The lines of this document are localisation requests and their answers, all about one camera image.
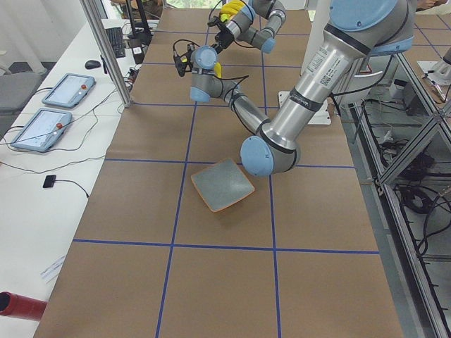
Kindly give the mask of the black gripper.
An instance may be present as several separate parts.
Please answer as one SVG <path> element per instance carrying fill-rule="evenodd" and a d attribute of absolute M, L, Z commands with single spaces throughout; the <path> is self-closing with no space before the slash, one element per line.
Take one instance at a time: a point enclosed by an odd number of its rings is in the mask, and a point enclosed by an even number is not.
<path fill-rule="evenodd" d="M 214 16 L 207 23 L 209 27 L 216 26 L 219 29 L 215 36 L 215 42 L 211 45 L 217 53 L 221 53 L 235 41 L 235 36 L 227 27 L 227 22 L 227 20 L 221 20 L 218 16 Z"/>
<path fill-rule="evenodd" d="M 193 68 L 193 62 L 191 60 L 192 53 L 195 50 L 194 44 L 187 45 L 187 51 L 180 55 L 175 47 L 173 47 L 173 61 L 175 68 L 180 77 L 184 77 L 186 73 L 191 73 Z"/>

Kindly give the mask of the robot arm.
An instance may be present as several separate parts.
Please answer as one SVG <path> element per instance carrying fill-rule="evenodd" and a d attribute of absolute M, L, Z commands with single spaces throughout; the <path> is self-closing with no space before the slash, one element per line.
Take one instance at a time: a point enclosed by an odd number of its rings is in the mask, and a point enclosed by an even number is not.
<path fill-rule="evenodd" d="M 269 54 L 285 21 L 285 7 L 280 1 L 229 1 L 207 23 L 219 29 L 211 47 L 220 53 L 232 43 L 244 42 Z"/>
<path fill-rule="evenodd" d="M 270 53 L 286 20 L 285 8 L 279 1 L 238 1 L 233 10 L 228 18 L 218 15 L 209 21 L 219 29 L 212 45 L 190 44 L 173 60 L 180 75 L 192 75 L 191 100 L 216 98 L 228 104 L 250 132 L 240 149 L 245 170 L 268 176 L 298 163 L 300 132 L 357 59 L 398 54 L 412 46 L 416 2 L 332 1 L 323 43 L 274 118 L 264 115 L 236 81 L 218 74 L 218 55 L 236 41 Z"/>

